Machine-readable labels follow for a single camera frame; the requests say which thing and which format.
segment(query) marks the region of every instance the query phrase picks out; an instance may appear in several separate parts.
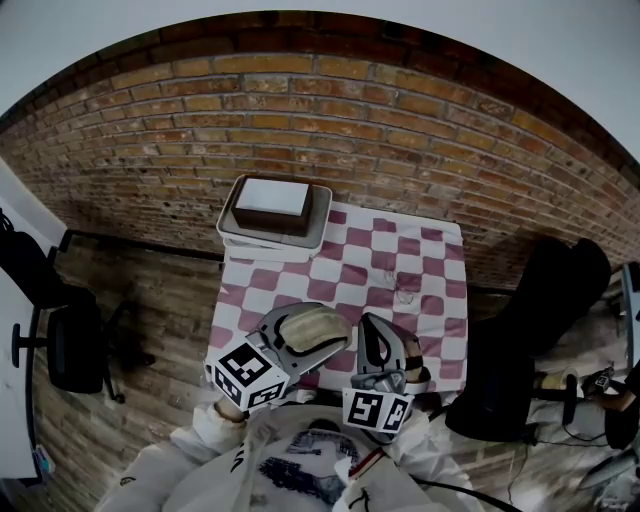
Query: white tray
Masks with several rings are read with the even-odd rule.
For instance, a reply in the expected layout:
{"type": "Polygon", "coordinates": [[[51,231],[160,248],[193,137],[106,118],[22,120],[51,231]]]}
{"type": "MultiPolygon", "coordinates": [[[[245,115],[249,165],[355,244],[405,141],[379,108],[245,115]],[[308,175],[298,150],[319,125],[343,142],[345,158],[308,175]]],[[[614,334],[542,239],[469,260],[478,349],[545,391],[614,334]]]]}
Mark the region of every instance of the white tray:
{"type": "Polygon", "coordinates": [[[225,257],[240,258],[244,260],[282,261],[287,263],[305,263],[316,253],[305,251],[291,251],[287,249],[274,249],[260,245],[237,242],[230,238],[223,238],[225,257]]]}
{"type": "Polygon", "coordinates": [[[322,249],[324,232],[327,227],[327,219],[331,210],[333,193],[327,187],[312,185],[313,208],[309,223],[309,232],[306,236],[285,235],[281,233],[270,233],[256,229],[245,229],[238,226],[236,219],[231,212],[230,203],[235,196],[237,189],[244,176],[240,176],[231,190],[225,202],[220,218],[216,224],[216,229],[224,239],[242,242],[260,247],[271,247],[273,249],[299,251],[308,257],[315,256],[322,249]]]}

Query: table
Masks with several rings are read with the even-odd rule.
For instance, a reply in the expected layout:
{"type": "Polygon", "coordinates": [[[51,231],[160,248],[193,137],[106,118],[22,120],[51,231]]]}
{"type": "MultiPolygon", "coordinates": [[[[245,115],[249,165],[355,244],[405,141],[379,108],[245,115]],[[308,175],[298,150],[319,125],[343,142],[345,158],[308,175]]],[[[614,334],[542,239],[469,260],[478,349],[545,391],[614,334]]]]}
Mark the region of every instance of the table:
{"type": "MultiPolygon", "coordinates": [[[[300,301],[333,307],[354,326],[371,312],[416,333],[432,376],[428,390],[464,389],[467,289],[457,224],[333,202],[322,250],[308,262],[225,257],[205,364],[271,309],[300,301]]],[[[351,346],[302,384],[349,387],[356,344],[354,327],[351,346]]]]}

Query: hand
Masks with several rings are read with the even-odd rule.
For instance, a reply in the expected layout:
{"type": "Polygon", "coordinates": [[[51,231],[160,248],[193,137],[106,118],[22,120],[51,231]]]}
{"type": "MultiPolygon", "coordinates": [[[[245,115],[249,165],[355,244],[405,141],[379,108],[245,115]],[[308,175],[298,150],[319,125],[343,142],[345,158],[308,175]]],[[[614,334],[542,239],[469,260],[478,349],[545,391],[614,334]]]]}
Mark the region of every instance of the hand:
{"type": "Polygon", "coordinates": [[[234,423],[242,423],[245,419],[244,413],[224,395],[213,407],[220,416],[234,423]]]}

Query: brown box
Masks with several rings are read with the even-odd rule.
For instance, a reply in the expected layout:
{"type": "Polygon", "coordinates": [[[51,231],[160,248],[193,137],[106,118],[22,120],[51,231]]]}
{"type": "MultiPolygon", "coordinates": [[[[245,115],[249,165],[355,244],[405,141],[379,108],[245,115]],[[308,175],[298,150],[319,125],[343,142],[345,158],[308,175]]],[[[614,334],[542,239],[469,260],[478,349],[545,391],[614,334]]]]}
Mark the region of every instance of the brown box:
{"type": "MultiPolygon", "coordinates": [[[[302,213],[300,215],[288,215],[285,213],[263,212],[257,210],[249,210],[238,208],[236,206],[240,193],[247,179],[265,180],[265,181],[285,181],[276,178],[264,178],[260,176],[244,176],[237,187],[234,187],[233,197],[231,198],[231,213],[236,219],[238,226],[244,229],[257,229],[259,231],[270,231],[272,233],[285,233],[295,236],[305,236],[309,230],[309,221],[311,219],[311,209],[313,208],[313,185],[307,188],[307,196],[304,200],[302,213]]],[[[293,183],[299,183],[295,180],[286,180],[293,183]]]]}

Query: black cloth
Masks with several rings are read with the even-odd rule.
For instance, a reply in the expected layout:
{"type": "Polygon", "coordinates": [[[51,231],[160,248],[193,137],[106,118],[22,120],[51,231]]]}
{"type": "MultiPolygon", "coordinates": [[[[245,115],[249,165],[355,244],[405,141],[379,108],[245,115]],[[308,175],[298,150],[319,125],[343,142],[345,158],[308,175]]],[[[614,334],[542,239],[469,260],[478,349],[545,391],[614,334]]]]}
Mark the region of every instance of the black cloth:
{"type": "MultiPolygon", "coordinates": [[[[631,391],[636,397],[640,397],[640,363],[635,365],[625,379],[625,389],[631,391]]],[[[611,448],[626,448],[638,433],[640,422],[640,399],[623,412],[607,409],[604,417],[607,442],[611,448]]]]}

